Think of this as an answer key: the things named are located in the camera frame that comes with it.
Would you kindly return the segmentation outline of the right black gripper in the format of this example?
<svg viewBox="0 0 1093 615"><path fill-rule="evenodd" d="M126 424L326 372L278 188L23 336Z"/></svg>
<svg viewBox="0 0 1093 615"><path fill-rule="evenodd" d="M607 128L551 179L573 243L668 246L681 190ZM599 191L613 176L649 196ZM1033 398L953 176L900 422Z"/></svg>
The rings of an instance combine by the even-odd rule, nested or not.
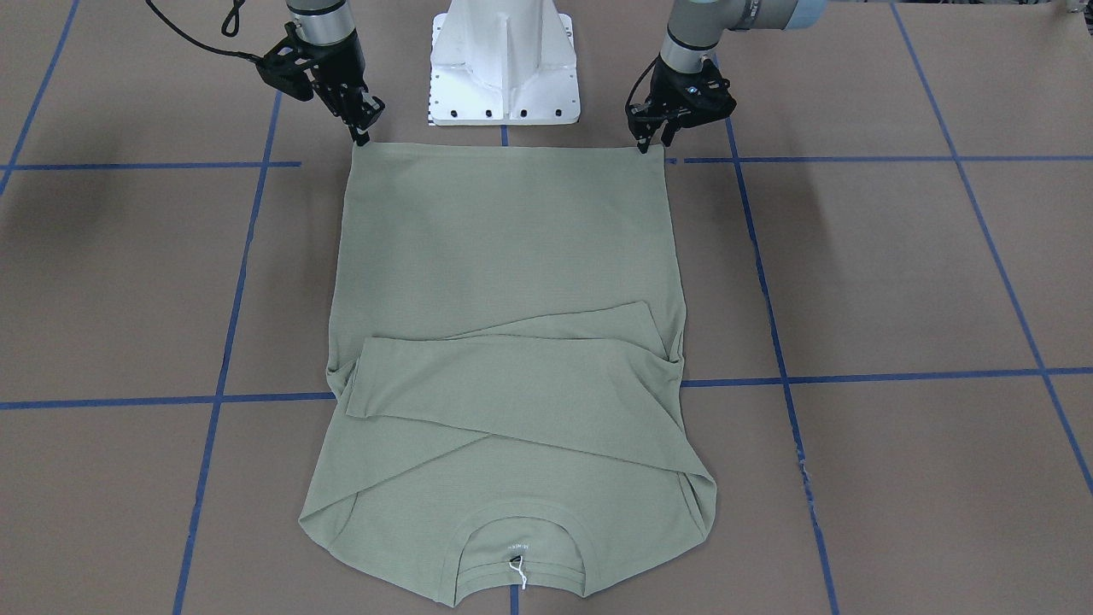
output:
<svg viewBox="0 0 1093 615"><path fill-rule="evenodd" d="M365 84L359 33L351 32L330 45L316 45L304 40L299 25L286 24L285 31L285 38L259 58L259 76L296 100L319 97L334 117L345 120L353 144L367 144L368 130L386 106Z"/></svg>

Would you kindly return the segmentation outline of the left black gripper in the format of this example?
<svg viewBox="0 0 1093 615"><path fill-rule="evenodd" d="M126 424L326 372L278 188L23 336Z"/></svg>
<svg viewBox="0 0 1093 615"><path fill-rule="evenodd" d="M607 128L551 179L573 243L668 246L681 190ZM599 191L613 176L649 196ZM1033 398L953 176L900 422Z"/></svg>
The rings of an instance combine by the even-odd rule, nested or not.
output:
<svg viewBox="0 0 1093 615"><path fill-rule="evenodd" d="M653 75L648 97L631 108L631 133L642 155L661 126L661 144L672 144L680 129L725 120L737 108L730 81L712 59L700 62L698 73L679 73L657 58L646 73Z"/></svg>

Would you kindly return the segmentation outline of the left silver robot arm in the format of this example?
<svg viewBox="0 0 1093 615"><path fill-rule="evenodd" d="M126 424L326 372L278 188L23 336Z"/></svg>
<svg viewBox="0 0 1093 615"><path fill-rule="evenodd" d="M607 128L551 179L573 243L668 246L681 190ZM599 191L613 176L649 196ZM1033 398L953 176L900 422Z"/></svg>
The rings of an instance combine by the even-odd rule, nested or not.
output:
<svg viewBox="0 0 1093 615"><path fill-rule="evenodd" d="M683 129L726 120L737 108L730 81L714 63L724 32L803 29L825 1L675 1L658 55L626 98L628 132L645 155L653 138L670 147Z"/></svg>

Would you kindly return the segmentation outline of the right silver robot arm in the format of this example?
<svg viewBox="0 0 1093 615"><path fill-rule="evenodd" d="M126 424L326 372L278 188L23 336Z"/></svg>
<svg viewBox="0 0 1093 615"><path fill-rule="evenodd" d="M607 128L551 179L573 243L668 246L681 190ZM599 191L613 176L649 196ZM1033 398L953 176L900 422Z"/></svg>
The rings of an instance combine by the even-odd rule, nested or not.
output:
<svg viewBox="0 0 1093 615"><path fill-rule="evenodd" d="M385 102L371 94L364 80L365 56L350 4L289 1L286 7L285 38L257 61L257 73L295 100L324 100L344 122L353 144L367 144Z"/></svg>

